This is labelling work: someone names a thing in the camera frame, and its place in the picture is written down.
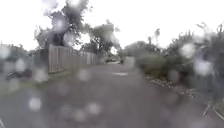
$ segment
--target raindrop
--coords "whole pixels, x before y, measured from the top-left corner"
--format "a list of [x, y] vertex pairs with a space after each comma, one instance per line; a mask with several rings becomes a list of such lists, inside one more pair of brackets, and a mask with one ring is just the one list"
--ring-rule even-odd
[[71, 44], [74, 44], [75, 43], [76, 38], [75, 38], [74, 33], [72, 33], [72, 32], [66, 32], [64, 34], [63, 40], [64, 40], [65, 43], [67, 43], [70, 46]]
[[81, 69], [78, 73], [78, 79], [80, 81], [88, 81], [91, 78], [91, 74], [88, 70], [86, 69]]
[[12, 79], [9, 81], [9, 91], [14, 92], [20, 88], [18, 79]]
[[41, 103], [40, 98], [38, 98], [38, 97], [31, 97], [30, 98], [30, 100], [29, 100], [30, 110], [35, 111], [35, 112], [39, 111], [40, 108], [41, 108], [41, 105], [42, 105], [42, 103]]
[[70, 118], [71, 117], [71, 114], [72, 114], [72, 107], [71, 106], [69, 106], [69, 105], [63, 105], [60, 108], [60, 115], [63, 118]]
[[186, 58], [191, 58], [194, 55], [194, 53], [195, 53], [195, 46], [192, 43], [185, 44], [180, 49], [180, 54]]
[[72, 113], [72, 116], [77, 122], [84, 122], [87, 120], [87, 114], [85, 113], [84, 110], [81, 110], [81, 109], [75, 110]]
[[71, 7], [76, 7], [79, 5], [80, 0], [69, 0], [68, 3]]
[[204, 60], [196, 60], [194, 62], [194, 71], [201, 76], [206, 76], [212, 73], [212, 64]]
[[48, 80], [48, 74], [44, 69], [37, 69], [34, 72], [33, 77], [36, 82], [44, 82]]
[[57, 87], [57, 91], [60, 95], [65, 96], [66, 94], [69, 93], [69, 88], [67, 85], [59, 84]]
[[63, 32], [68, 28], [67, 21], [64, 17], [53, 19], [53, 31], [54, 32]]
[[27, 65], [23, 59], [18, 59], [15, 63], [15, 69], [18, 72], [24, 72], [26, 70], [26, 67]]
[[99, 115], [102, 111], [102, 107], [98, 103], [88, 103], [86, 111], [91, 115]]
[[0, 46], [0, 59], [6, 59], [10, 56], [11, 51], [7, 46]]
[[168, 79], [174, 83], [178, 82], [179, 81], [179, 73], [177, 70], [171, 70], [169, 71], [168, 73]]
[[4, 73], [10, 73], [10, 72], [12, 72], [13, 70], [14, 70], [14, 68], [15, 68], [15, 64], [14, 63], [11, 63], [11, 62], [5, 62], [4, 64], [3, 64], [3, 71], [4, 71]]

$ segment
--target tree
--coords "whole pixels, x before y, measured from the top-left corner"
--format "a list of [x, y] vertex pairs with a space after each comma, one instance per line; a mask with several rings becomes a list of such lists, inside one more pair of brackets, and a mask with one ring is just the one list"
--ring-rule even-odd
[[39, 34], [36, 35], [39, 45], [46, 48], [49, 44], [59, 46], [80, 44], [78, 38], [82, 30], [82, 14], [87, 9], [87, 3], [88, 0], [80, 0], [74, 7], [71, 1], [67, 0], [60, 11], [48, 14], [52, 20], [52, 28], [46, 30], [39, 28]]
[[94, 48], [92, 51], [102, 54], [103, 52], [108, 53], [112, 46], [115, 48], [120, 48], [118, 40], [114, 36], [115, 28], [112, 23], [107, 21], [107, 24], [102, 24], [94, 28], [89, 27], [87, 30], [90, 33], [91, 41], [88, 47]]

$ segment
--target foliage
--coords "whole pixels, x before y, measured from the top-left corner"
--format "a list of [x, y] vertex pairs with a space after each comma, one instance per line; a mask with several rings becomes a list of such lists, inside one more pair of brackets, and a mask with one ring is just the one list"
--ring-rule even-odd
[[115, 28], [109, 21], [94, 28], [86, 24], [84, 28], [84, 31], [89, 33], [91, 37], [90, 43], [83, 45], [84, 50], [102, 54], [104, 52], [108, 53], [113, 46], [120, 49], [120, 44], [114, 36], [114, 32], [118, 28]]
[[160, 54], [142, 55], [137, 58], [137, 66], [139, 66], [145, 74], [155, 77], [164, 76], [165, 58]]
[[80, 44], [78, 38], [82, 30], [83, 12], [87, 9], [88, 0], [81, 0], [77, 7], [71, 6], [69, 1], [62, 10], [52, 12], [48, 14], [48, 17], [52, 20], [51, 29], [39, 29], [39, 34], [36, 35], [36, 39], [39, 45], [44, 48], [49, 44], [59, 46], [69, 46], [69, 42], [66, 41], [65, 35], [69, 33], [72, 36], [70, 42], [73, 44]]

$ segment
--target water droplet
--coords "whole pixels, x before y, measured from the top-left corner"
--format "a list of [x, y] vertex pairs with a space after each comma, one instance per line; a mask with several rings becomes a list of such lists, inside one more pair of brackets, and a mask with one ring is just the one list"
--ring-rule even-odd
[[72, 107], [69, 106], [69, 105], [63, 105], [61, 108], [60, 108], [60, 115], [63, 117], [63, 118], [70, 118], [72, 115]]
[[75, 8], [75, 7], [77, 7], [79, 5], [80, 0], [69, 0], [68, 3], [69, 3], [69, 5], [71, 7], [74, 7]]
[[72, 115], [77, 122], [84, 122], [87, 120], [87, 114], [81, 109], [75, 110]]
[[48, 80], [48, 74], [44, 69], [37, 69], [34, 72], [33, 77], [36, 82], [44, 82]]
[[98, 103], [88, 103], [86, 106], [86, 111], [92, 115], [99, 115], [102, 111], [102, 107]]
[[57, 86], [57, 91], [60, 95], [65, 96], [66, 94], [69, 93], [69, 87], [67, 85], [64, 85], [64, 84], [59, 84]]
[[9, 91], [14, 92], [20, 88], [18, 79], [12, 79], [9, 81]]
[[64, 34], [63, 40], [67, 45], [72, 46], [76, 41], [76, 37], [75, 37], [74, 33], [66, 32]]
[[194, 55], [194, 53], [195, 53], [195, 46], [192, 43], [185, 44], [180, 49], [180, 54], [186, 58], [191, 58]]
[[15, 63], [15, 69], [18, 72], [24, 72], [26, 70], [26, 67], [27, 65], [23, 59], [18, 59]]
[[91, 78], [91, 74], [88, 70], [81, 69], [78, 73], [78, 79], [80, 81], [88, 81]]
[[30, 98], [30, 100], [29, 100], [30, 110], [35, 111], [35, 112], [39, 111], [40, 108], [41, 108], [41, 105], [42, 105], [42, 103], [41, 103], [40, 98], [38, 98], [38, 97], [31, 97]]
[[194, 62], [194, 71], [201, 76], [206, 76], [212, 73], [212, 64], [204, 60], [196, 60]]
[[168, 79], [174, 83], [178, 82], [180, 75], [177, 70], [171, 70], [168, 73]]
[[7, 46], [0, 46], [0, 58], [1, 59], [6, 59], [10, 56], [11, 50]]

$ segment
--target asphalt road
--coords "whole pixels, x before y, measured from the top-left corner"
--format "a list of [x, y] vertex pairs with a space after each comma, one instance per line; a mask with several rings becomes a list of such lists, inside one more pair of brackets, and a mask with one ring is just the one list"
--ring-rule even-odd
[[107, 64], [1, 97], [0, 128], [223, 128], [204, 107]]

